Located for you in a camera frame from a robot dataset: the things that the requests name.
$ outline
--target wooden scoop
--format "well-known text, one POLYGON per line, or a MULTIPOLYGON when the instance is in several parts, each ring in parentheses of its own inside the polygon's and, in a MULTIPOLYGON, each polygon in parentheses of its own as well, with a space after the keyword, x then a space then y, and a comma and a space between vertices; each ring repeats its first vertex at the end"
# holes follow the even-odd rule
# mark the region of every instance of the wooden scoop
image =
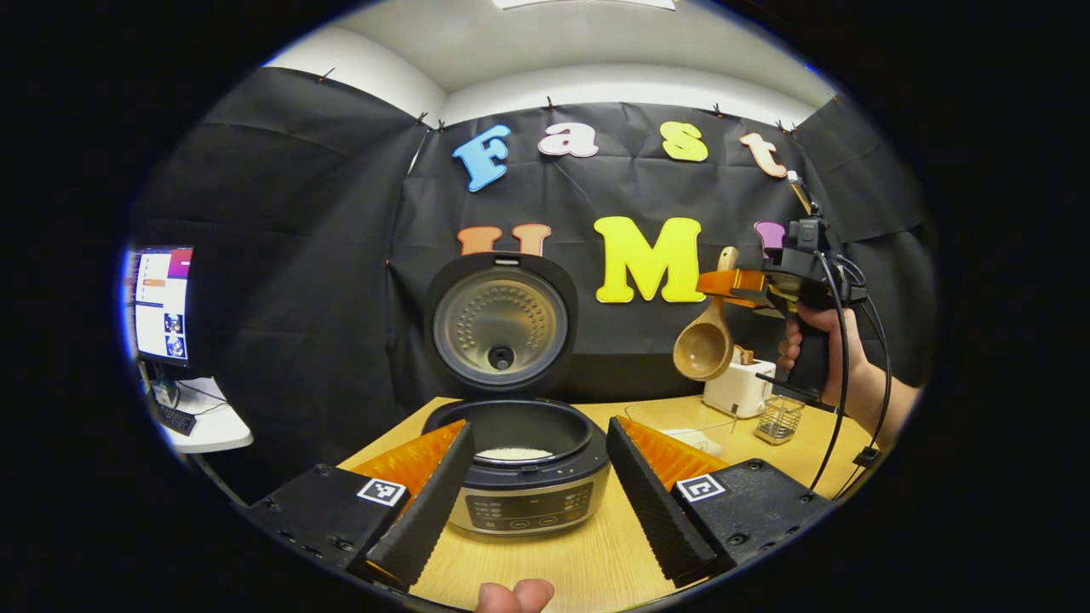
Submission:
MULTIPOLYGON (((738 250, 728 247, 719 254, 717 271, 730 271, 738 250)), ((710 381, 730 368, 735 341, 723 321, 723 297, 712 295, 712 303, 686 326, 674 342, 674 368, 686 378, 710 381)))

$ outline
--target metal basket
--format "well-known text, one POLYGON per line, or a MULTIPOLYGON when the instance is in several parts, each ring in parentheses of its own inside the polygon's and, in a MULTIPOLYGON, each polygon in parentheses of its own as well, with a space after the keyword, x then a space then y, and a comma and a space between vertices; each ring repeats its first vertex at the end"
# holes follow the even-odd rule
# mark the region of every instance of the metal basket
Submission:
POLYGON ((761 420, 754 434, 770 445, 783 445, 795 436, 802 420, 804 402, 784 396, 770 396, 761 402, 761 420))

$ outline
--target white rice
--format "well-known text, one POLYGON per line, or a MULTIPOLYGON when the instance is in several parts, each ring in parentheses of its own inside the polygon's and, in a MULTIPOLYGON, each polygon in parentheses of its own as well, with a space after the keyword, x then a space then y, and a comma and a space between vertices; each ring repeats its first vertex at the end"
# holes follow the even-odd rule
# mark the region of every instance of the white rice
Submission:
POLYGON ((479 452, 477 457, 487 459, 537 459, 552 456, 553 452, 544 449, 529 449, 525 447, 496 447, 485 452, 479 452))

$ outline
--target ceiling light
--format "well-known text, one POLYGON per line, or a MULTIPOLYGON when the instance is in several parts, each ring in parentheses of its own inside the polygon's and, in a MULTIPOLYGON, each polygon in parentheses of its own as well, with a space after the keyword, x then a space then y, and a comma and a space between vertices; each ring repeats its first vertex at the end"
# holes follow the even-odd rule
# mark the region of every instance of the ceiling light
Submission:
POLYGON ((552 2, 626 2, 628 4, 640 4, 643 7, 655 7, 657 9, 666 9, 667 11, 676 11, 674 7, 675 0, 492 0, 496 7, 507 10, 507 9, 518 9, 519 7, 529 7, 531 4, 545 4, 552 2))

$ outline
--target blue letter f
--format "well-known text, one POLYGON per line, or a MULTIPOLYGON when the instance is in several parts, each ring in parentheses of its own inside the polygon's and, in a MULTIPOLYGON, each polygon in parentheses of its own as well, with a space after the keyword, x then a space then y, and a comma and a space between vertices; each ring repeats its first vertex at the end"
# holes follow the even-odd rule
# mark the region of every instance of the blue letter f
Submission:
POLYGON ((493 164, 492 158, 507 158, 507 145, 499 136, 507 136, 511 129, 506 125, 494 125, 474 136, 464 145, 455 149, 455 157, 462 159, 465 169, 470 171, 470 191, 475 192, 492 183, 507 172, 502 164, 493 164))

